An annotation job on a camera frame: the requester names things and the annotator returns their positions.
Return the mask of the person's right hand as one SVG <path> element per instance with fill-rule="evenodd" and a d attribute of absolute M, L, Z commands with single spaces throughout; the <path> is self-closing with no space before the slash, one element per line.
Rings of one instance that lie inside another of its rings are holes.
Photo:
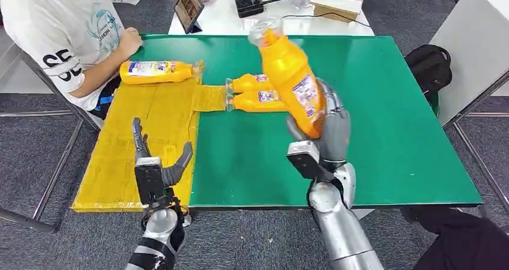
<path fill-rule="evenodd" d="M 124 60 L 135 54 L 142 46 L 143 41 L 139 31 L 134 27 L 125 28 L 120 36 L 118 52 Z"/>

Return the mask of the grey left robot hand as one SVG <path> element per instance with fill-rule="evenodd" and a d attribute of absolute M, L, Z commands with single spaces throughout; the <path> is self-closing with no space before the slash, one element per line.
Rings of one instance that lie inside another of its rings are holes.
<path fill-rule="evenodd" d="M 148 148 L 148 135 L 142 133 L 142 126 L 140 118 L 135 117 L 132 124 L 132 133 L 134 145 L 136 148 L 135 162 L 140 158 L 149 158 L 151 153 Z M 162 168 L 162 181 L 165 186 L 176 185 L 182 178 L 182 175 L 187 168 L 193 156 L 193 148 L 191 141 L 185 142 L 183 151 L 179 159 L 173 166 Z"/>

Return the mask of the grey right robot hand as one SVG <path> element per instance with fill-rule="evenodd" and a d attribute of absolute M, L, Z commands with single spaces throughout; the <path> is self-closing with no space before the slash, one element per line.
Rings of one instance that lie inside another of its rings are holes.
<path fill-rule="evenodd" d="M 326 81 L 318 78 L 326 106 L 322 132 L 313 142 L 320 152 L 320 165 L 333 173 L 346 164 L 351 135 L 351 117 L 338 94 Z"/>

